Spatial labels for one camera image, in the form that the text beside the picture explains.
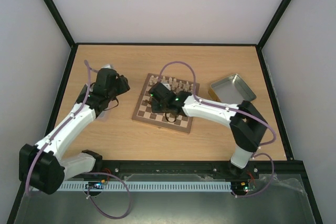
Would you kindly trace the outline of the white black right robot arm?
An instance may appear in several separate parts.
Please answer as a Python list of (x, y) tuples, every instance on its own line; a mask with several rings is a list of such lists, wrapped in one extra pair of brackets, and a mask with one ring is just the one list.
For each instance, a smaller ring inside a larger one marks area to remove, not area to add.
[(230, 158), (229, 172), (239, 178), (247, 172), (247, 163), (267, 129), (267, 122), (250, 102), (226, 104), (202, 99), (191, 92), (174, 93), (158, 82), (149, 90), (152, 112), (203, 118), (231, 129), (236, 148)]

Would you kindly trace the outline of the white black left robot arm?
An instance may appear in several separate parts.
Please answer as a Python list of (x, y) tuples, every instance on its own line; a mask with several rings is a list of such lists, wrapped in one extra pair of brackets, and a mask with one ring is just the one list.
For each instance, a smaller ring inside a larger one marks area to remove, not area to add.
[(19, 179), (25, 192), (34, 187), (48, 195), (57, 191), (63, 181), (102, 169), (102, 156), (89, 150), (63, 158), (75, 138), (107, 110), (111, 101), (129, 91), (125, 76), (114, 69), (101, 68), (96, 81), (83, 86), (69, 114), (35, 145), (25, 144), (19, 151)]

